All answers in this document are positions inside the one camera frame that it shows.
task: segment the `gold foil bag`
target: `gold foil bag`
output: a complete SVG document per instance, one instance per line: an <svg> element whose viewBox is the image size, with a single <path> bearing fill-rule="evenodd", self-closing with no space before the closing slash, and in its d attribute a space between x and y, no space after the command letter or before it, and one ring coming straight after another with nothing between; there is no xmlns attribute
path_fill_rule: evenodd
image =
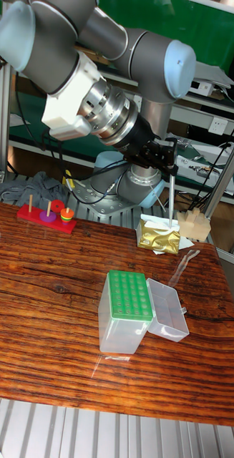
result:
<svg viewBox="0 0 234 458"><path fill-rule="evenodd" d="M161 253L177 254L179 250L180 234L173 228L149 228L146 221L140 220L137 228L137 246Z"/></svg>

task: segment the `clear plastic box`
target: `clear plastic box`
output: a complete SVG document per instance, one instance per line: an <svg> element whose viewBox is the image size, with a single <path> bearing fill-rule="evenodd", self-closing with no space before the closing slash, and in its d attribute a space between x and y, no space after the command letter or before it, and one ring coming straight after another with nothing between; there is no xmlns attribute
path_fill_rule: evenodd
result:
<svg viewBox="0 0 234 458"><path fill-rule="evenodd" d="M152 304L153 320L148 331L156 336L179 342L188 336L189 331L177 291L151 278L147 281L148 293Z"/></svg>
<svg viewBox="0 0 234 458"><path fill-rule="evenodd" d="M99 302L99 349L133 354L152 323L152 306L142 273L110 271Z"/></svg>

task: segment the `red ring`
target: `red ring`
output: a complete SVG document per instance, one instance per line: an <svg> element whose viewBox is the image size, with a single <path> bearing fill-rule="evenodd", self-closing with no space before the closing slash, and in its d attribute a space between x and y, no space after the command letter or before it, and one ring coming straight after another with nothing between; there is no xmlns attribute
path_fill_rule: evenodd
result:
<svg viewBox="0 0 234 458"><path fill-rule="evenodd" d="M64 202L62 202L62 200L56 199L52 201L52 206L51 206L52 212L60 214L63 208L65 208L65 204Z"/></svg>

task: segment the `wood grain surface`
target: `wood grain surface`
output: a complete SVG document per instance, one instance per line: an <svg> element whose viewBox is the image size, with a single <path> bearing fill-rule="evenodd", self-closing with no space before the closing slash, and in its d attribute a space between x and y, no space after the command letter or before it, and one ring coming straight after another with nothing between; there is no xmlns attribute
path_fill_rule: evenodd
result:
<svg viewBox="0 0 234 458"><path fill-rule="evenodd" d="M77 220L72 235L0 203L0 397L234 426L234 303L212 245L176 285L190 335L147 333L135 355L99 351L110 269L168 284L188 250L156 256L135 231Z"/></svg>

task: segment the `gray cloth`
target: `gray cloth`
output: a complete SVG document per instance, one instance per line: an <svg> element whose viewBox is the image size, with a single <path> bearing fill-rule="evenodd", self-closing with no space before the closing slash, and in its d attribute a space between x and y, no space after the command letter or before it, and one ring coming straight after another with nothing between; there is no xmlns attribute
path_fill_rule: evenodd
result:
<svg viewBox="0 0 234 458"><path fill-rule="evenodd" d="M0 184L0 196L4 202L16 200L16 204L22 207L29 203L32 194L32 205L46 210L49 200L60 199L67 204L67 194L64 186L49 178L45 172L38 172L31 182L25 180L8 181Z"/></svg>

